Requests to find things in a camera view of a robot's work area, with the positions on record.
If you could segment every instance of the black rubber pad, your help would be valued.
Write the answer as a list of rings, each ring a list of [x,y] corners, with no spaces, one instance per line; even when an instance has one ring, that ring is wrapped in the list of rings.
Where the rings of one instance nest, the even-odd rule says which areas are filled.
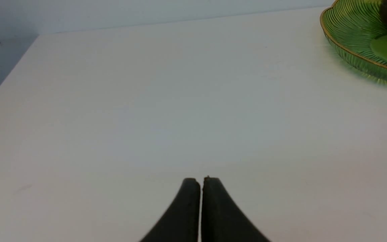
[[[197,242],[201,188],[186,178],[170,207],[141,242]]]
[[[269,242],[229,196],[219,178],[206,177],[201,213],[203,242]]]

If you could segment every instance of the table surface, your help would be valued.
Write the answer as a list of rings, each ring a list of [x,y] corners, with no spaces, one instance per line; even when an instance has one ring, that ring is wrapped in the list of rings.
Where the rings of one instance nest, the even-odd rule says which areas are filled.
[[[0,87],[0,242],[135,242],[207,175],[273,242],[387,241],[387,88],[322,10],[40,36]]]

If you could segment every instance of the gold rim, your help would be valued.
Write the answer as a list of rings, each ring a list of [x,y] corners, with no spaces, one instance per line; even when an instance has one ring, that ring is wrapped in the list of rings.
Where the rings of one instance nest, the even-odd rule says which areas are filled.
[[[324,14],[325,14],[325,12],[327,12],[328,10],[332,9],[332,8],[336,5],[336,3],[338,3],[338,1],[340,1],[340,0],[335,0],[335,2],[334,2],[329,8],[325,9],[325,10],[321,13],[321,15],[320,15],[320,25],[321,25],[322,29],[324,30],[325,35],[326,35],[326,36],[327,36],[334,44],[336,44],[336,45],[337,45],[338,47],[340,47],[341,49],[343,49],[343,50],[349,52],[350,54],[352,54],[352,55],[354,55],[354,56],[356,56],[356,57],[358,57],[358,58],[361,58],[361,59],[364,60],[364,61],[367,61],[367,62],[369,62],[369,63],[375,64],[375,65],[377,65],[377,66],[380,66],[380,67],[383,67],[383,68],[386,68],[386,69],[387,69],[387,66],[385,66],[385,65],[383,65],[383,64],[380,64],[380,63],[377,63],[377,62],[375,62],[375,61],[372,61],[372,60],[370,60],[370,59],[367,59],[367,58],[365,58],[365,57],[363,57],[363,56],[361,56],[361,55],[359,55],[359,54],[357,54],[357,53],[351,51],[350,49],[346,48],[344,45],[338,43],[338,42],[331,36],[331,34],[329,33],[329,31],[327,30],[327,28],[325,27],[325,24],[324,24]]]

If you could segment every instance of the white wall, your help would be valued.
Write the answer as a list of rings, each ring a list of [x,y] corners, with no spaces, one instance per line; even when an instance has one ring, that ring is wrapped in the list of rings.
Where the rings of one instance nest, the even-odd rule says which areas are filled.
[[[0,0],[0,39],[329,6],[333,0]]]

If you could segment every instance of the green glass dish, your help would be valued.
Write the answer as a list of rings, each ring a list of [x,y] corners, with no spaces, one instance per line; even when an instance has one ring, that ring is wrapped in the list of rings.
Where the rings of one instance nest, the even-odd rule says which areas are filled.
[[[381,0],[337,0],[322,12],[320,24],[341,58],[356,69],[387,81],[387,28]]]

